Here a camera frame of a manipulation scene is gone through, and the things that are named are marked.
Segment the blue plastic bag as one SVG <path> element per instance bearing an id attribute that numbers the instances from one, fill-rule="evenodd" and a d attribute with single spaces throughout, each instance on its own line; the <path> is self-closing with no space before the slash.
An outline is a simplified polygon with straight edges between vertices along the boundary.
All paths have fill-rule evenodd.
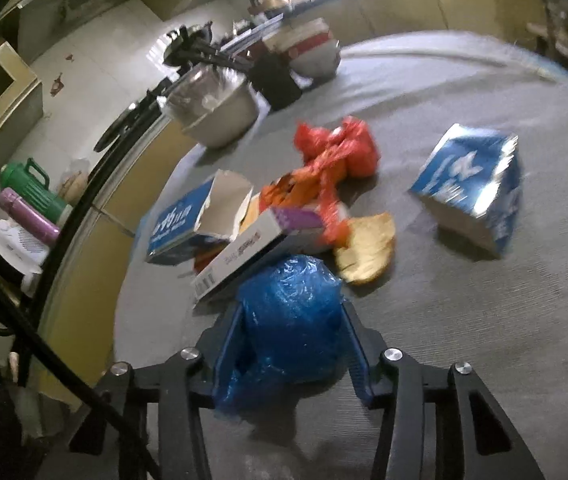
<path id="1" fill-rule="evenodd" d="M 316 257 L 293 255 L 238 286 L 245 339 L 216 409 L 237 417 L 293 388 L 330 382 L 344 359 L 342 280 Z"/>

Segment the blue toothpaste box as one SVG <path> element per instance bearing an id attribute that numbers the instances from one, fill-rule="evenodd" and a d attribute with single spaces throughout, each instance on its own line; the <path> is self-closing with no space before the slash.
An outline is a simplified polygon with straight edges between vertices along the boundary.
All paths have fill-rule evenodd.
<path id="1" fill-rule="evenodd" d="M 146 261 L 176 266 L 233 242 L 253 190 L 252 182 L 241 174 L 217 170 L 158 216 L 150 232 Z"/>

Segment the white orange cardboard box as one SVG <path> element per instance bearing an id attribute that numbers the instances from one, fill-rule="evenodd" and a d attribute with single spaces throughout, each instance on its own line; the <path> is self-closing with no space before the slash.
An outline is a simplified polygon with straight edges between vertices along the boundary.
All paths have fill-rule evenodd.
<path id="1" fill-rule="evenodd" d="M 283 256 L 324 252 L 323 231 L 322 219 L 312 210 L 266 209 L 196 275 L 195 303 L 232 295 L 242 281 Z"/>

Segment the yellow fruit peel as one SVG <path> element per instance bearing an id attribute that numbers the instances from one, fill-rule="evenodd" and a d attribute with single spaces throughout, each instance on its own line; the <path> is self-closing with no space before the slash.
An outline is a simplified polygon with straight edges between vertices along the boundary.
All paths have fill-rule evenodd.
<path id="1" fill-rule="evenodd" d="M 389 212 L 350 218 L 348 243 L 334 249 L 339 276 L 348 284 L 365 285 L 391 264 L 396 246 L 395 220 Z"/>

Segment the torn blue white carton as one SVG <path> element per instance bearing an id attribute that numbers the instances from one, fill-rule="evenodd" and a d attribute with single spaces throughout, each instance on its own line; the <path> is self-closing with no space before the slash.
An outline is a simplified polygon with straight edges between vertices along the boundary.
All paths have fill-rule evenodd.
<path id="1" fill-rule="evenodd" d="M 512 240 L 522 179 L 516 134 L 454 124 L 429 154 L 409 193 L 438 226 L 500 258 Z"/>

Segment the red plastic bag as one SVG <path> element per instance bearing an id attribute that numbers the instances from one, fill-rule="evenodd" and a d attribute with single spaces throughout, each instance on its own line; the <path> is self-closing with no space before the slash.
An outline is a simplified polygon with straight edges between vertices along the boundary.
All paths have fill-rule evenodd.
<path id="1" fill-rule="evenodd" d="M 293 205 L 315 200 L 326 244 L 347 246 L 350 227 L 339 215 L 337 185 L 347 178 L 366 179 L 376 173 L 380 153 L 369 125 L 354 116 L 345 117 L 335 130 L 301 122 L 294 145 L 305 165 L 292 173 Z"/>

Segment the white electric kettle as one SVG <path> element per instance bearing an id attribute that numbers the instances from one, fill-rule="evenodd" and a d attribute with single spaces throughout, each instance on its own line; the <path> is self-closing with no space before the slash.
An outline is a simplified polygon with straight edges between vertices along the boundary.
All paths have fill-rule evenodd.
<path id="1" fill-rule="evenodd" d="M 13 220 L 0 220 L 0 277 L 14 289 L 32 297 L 50 248 Z"/>

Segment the purple thermos bottle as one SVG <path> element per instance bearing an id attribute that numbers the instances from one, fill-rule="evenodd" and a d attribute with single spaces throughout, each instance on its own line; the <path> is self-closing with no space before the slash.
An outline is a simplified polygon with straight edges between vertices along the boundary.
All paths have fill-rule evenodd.
<path id="1" fill-rule="evenodd" d="M 60 228 L 31 207 L 12 188 L 0 193 L 0 208 L 39 242 L 52 247 L 60 235 Z"/>

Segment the green thermos jug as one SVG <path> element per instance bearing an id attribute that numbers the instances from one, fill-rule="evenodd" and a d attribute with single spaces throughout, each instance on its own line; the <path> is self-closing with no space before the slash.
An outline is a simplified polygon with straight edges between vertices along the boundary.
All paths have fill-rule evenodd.
<path id="1" fill-rule="evenodd" d="M 50 177 L 32 158 L 8 162 L 0 171 L 0 188 L 11 188 L 39 214 L 60 228 L 72 207 L 50 189 Z"/>

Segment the grey tablecloth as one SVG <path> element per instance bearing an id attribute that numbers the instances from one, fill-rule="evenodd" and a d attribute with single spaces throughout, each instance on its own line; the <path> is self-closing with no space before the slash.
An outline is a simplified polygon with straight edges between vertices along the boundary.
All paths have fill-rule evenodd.
<path id="1" fill-rule="evenodd" d="M 333 130 L 354 116 L 369 126 L 380 160 L 373 177 L 342 181 L 351 243 L 330 249 L 326 266 L 391 347 L 436 366 L 470 362 L 544 476 L 568 479 L 568 73 L 468 32 L 394 35 L 342 57 L 335 79 L 262 115 L 229 151 L 194 148 L 173 170 L 122 285 L 116 359 L 162 363 L 225 307 L 196 306 L 193 263 L 145 261 L 162 211 L 217 168 L 257 191 L 301 166 L 298 122 Z M 456 124 L 518 137 L 519 211 L 501 258 L 441 231 L 409 191 Z M 246 422 L 205 412 L 214 479 L 367 479 L 382 416 L 351 388 L 346 376 L 324 391 L 298 390 Z"/>

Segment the black chopstick holder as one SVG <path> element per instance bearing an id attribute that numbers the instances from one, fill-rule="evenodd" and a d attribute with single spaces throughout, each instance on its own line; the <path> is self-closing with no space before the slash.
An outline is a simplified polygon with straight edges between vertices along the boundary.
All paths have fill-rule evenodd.
<path id="1" fill-rule="evenodd" d="M 290 76 L 290 69 L 277 54 L 267 52 L 252 64 L 247 73 L 254 89 L 276 112 L 290 106 L 302 96 L 302 90 Z"/>

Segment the black wok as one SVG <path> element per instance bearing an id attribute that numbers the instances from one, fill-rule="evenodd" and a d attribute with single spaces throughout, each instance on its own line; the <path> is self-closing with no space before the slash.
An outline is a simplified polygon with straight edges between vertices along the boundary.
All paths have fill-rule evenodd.
<path id="1" fill-rule="evenodd" d="M 165 65 L 179 67 L 190 62 L 193 56 L 202 56 L 214 52 L 212 46 L 212 21 L 203 25 L 181 25 L 166 33 L 169 44 L 164 51 Z"/>

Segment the stacked red white bowls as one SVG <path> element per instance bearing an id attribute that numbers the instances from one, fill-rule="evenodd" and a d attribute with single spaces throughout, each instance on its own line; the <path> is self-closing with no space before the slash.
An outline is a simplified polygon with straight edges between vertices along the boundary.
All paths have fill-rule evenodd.
<path id="1" fill-rule="evenodd" d="M 340 43 L 323 18 L 283 27 L 263 42 L 294 73 L 307 79 L 334 77 L 342 60 Z"/>

